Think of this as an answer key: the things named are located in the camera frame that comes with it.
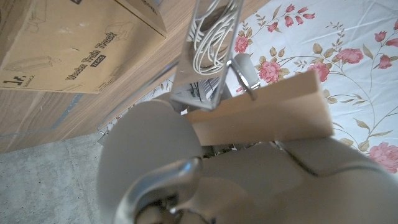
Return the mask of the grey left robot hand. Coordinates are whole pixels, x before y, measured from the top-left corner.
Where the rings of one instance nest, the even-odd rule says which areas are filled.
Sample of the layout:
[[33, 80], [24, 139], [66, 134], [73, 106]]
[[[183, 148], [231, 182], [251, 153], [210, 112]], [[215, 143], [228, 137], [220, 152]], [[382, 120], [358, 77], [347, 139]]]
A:
[[[396, 223], [397, 181], [331, 138], [318, 75], [252, 89], [245, 54], [216, 68], [184, 55], [172, 101], [141, 103], [104, 145], [97, 194], [105, 223]], [[220, 100], [234, 68], [248, 93]]]

